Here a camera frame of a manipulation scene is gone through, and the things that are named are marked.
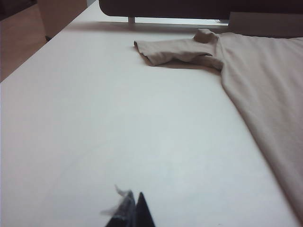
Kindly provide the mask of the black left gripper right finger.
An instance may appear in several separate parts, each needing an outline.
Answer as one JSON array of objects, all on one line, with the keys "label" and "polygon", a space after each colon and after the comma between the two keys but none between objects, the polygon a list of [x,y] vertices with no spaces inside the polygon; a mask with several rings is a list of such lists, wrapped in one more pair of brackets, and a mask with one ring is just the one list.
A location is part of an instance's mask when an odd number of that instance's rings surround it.
[{"label": "black left gripper right finger", "polygon": [[139,193],[139,198],[136,205],[136,226],[155,227],[147,202],[142,192]]}]

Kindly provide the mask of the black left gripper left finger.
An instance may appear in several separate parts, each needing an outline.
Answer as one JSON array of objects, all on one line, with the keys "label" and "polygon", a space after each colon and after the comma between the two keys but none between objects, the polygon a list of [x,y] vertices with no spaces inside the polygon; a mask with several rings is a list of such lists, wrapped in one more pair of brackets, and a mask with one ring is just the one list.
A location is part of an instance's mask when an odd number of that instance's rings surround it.
[{"label": "black left gripper left finger", "polygon": [[104,215],[110,216],[106,227],[132,227],[135,210],[133,192],[121,189],[116,189],[116,192],[121,198],[117,205],[104,211]]}]

